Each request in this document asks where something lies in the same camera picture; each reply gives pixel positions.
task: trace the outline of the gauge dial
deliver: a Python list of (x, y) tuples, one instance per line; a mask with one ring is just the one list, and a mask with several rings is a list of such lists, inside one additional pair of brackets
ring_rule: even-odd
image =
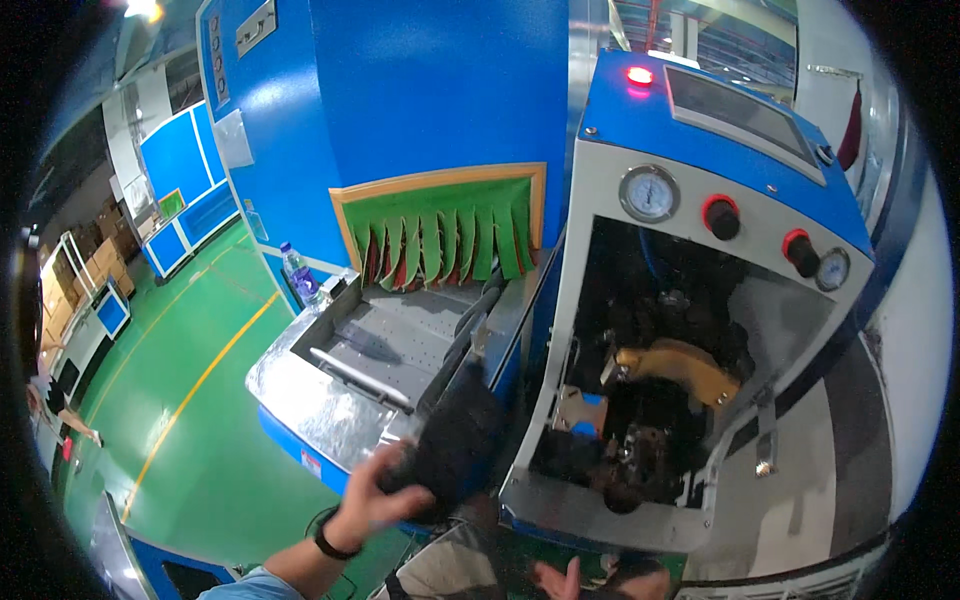
[(654, 165), (631, 169), (620, 183), (620, 204), (638, 221), (658, 223), (669, 219), (679, 200), (677, 183), (669, 173)]
[(832, 292), (843, 285), (850, 273), (850, 257), (842, 248), (834, 248), (820, 259), (817, 270), (817, 287)]

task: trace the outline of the hand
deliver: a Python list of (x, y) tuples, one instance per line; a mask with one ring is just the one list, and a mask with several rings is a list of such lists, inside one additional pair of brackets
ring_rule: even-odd
[(324, 537), (341, 552), (355, 552), (374, 533), (430, 506), (434, 497), (423, 486), (408, 486), (390, 495), (376, 482), (399, 463), (405, 443), (380, 446), (366, 463), (353, 470), (340, 510), (324, 526)]
[(580, 558), (570, 559), (566, 575), (547, 563), (537, 561), (534, 563), (533, 580), (550, 600), (576, 600), (580, 596)]

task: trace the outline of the wristwatch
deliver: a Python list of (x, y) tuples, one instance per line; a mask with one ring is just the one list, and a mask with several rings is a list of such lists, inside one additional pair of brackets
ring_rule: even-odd
[(313, 541), (317, 544), (317, 547), (320, 548), (320, 551), (326, 554), (326, 556), (337, 561), (349, 561), (360, 554), (363, 550), (363, 546), (360, 546), (356, 552), (341, 552), (333, 546), (330, 545), (330, 542), (324, 537), (324, 525), (326, 525), (332, 518), (337, 514), (337, 511), (340, 510), (340, 505), (338, 504), (329, 512), (324, 518), (320, 519), (320, 524), (317, 526), (317, 533), (313, 536)]

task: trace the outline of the water bottle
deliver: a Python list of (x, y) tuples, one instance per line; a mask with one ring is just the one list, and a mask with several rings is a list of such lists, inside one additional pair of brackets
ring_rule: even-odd
[(290, 242), (280, 244), (280, 251), (283, 252), (283, 271), (290, 277), (297, 295), (304, 304), (317, 301), (320, 297), (320, 284), (313, 278), (310, 267), (306, 266), (306, 261), (299, 252), (291, 248)]

